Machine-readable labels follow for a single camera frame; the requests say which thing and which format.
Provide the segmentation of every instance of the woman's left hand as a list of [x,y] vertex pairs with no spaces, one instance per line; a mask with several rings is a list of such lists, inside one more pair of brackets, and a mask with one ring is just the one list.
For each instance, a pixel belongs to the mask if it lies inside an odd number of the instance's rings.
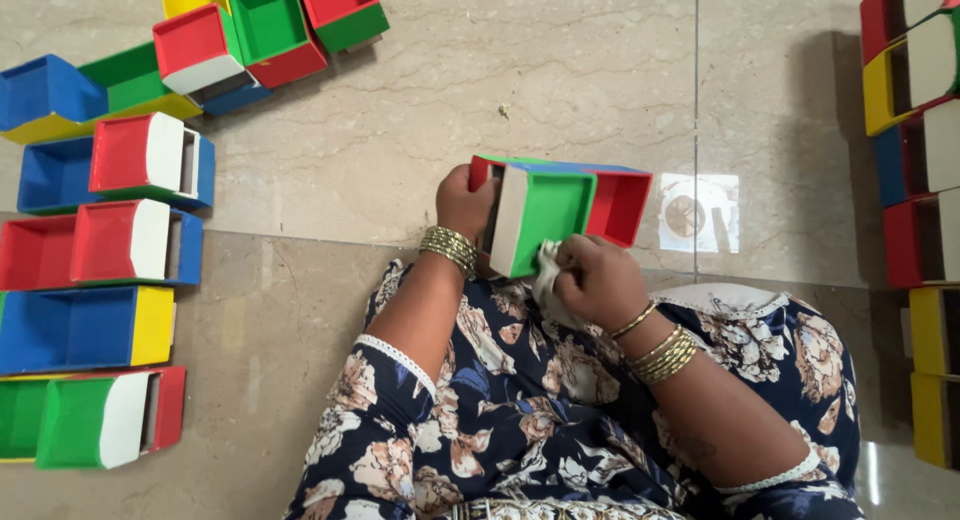
[[490,209],[497,199],[500,180],[491,177],[471,193],[468,182],[471,167],[458,165],[443,179],[437,189],[437,225],[457,231],[476,244],[487,226]]

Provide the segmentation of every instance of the beige marble tile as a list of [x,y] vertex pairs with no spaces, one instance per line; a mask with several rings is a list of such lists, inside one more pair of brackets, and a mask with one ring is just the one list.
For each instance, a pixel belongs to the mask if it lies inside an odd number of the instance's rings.
[[739,252],[700,272],[883,286],[860,0],[700,0],[698,173],[739,180]]

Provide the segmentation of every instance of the floral dress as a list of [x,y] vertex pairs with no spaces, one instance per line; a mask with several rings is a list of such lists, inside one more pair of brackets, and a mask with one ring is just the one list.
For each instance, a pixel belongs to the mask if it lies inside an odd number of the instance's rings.
[[[367,323],[409,270],[390,264]],[[436,383],[389,344],[357,339],[286,517],[862,517],[854,368],[834,327],[786,293],[713,284],[653,297],[797,429],[812,463],[721,492],[615,342],[544,319],[524,283],[477,279]]]

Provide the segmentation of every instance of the hand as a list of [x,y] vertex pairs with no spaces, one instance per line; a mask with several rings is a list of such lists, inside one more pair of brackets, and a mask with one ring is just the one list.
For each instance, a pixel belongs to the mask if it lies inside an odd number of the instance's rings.
[[559,247],[561,267],[579,262],[580,271],[564,270],[554,282],[566,310],[606,332],[627,326],[650,304],[641,267],[619,246],[597,235],[571,235]]
[[469,165],[458,165],[439,184],[437,225],[457,231],[476,244],[480,233],[487,226],[500,181],[490,178],[476,192],[471,193],[467,189],[470,176]]

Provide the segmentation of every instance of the marble floor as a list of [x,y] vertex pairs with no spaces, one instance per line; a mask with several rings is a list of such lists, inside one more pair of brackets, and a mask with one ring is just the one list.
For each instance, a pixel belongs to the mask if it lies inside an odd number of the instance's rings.
[[[912,454],[859,1],[382,0],[384,41],[200,128],[216,203],[203,280],[177,294],[183,441],[109,472],[5,467],[4,510],[279,514],[367,294],[414,256],[439,180],[491,153],[654,173],[631,250],[652,288],[738,281],[820,307],[857,365],[858,501],[871,518],[947,518],[960,475]],[[96,60],[161,20],[160,0],[0,0],[0,67]],[[20,155],[0,141],[0,211],[16,209]]]

